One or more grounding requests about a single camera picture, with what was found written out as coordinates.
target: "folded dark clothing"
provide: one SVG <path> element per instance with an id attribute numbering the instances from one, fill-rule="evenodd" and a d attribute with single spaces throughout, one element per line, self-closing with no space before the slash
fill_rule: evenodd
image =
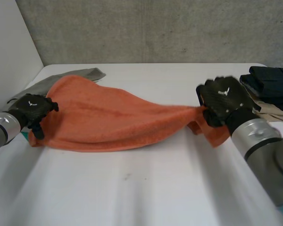
<path id="1" fill-rule="evenodd" d="M 283 68 L 253 66 L 240 82 L 257 97 L 283 97 Z"/>

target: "white logo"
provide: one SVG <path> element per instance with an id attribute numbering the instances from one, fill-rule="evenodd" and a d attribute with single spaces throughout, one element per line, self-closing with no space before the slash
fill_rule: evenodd
<path id="1" fill-rule="evenodd" d="M 28 103 L 29 103 L 30 106 L 37 106 L 37 104 L 32 104 L 32 103 L 30 103 L 30 101 L 28 101 Z"/>
<path id="2" fill-rule="evenodd" d="M 221 94 L 221 95 L 226 95 L 227 96 L 229 91 L 230 91 L 230 88 L 227 88 L 227 91 L 224 91 L 224 92 L 218 91 L 218 93 Z"/>

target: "gray towel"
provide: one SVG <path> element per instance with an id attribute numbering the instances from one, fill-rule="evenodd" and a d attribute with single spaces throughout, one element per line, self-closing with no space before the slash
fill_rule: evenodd
<path id="1" fill-rule="evenodd" d="M 50 88 L 53 86 L 53 84 L 58 81 L 60 78 L 69 75 L 69 74 L 75 74 L 82 76 L 84 78 L 87 78 L 91 81 L 97 81 L 103 77 L 106 76 L 103 72 L 101 72 L 98 68 L 90 68 L 90 69 L 81 69 L 76 71 L 70 71 L 62 74 L 52 75 L 33 86 L 21 91 L 20 93 L 14 95 L 4 106 L 2 111 L 7 111 L 9 107 L 19 98 L 24 96 L 25 94 L 34 94 L 34 95 L 42 95 L 46 96 Z"/>

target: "navy fabric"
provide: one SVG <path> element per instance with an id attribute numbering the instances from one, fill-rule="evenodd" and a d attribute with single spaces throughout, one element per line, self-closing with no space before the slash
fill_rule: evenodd
<path id="1" fill-rule="evenodd" d="M 253 66 L 240 82 L 262 101 L 283 111 L 283 68 Z"/>

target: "white wall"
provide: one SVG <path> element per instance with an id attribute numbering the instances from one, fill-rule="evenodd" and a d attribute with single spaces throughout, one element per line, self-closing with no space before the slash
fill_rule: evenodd
<path id="1" fill-rule="evenodd" d="M 14 0 L 0 0 L 0 108 L 43 68 Z"/>

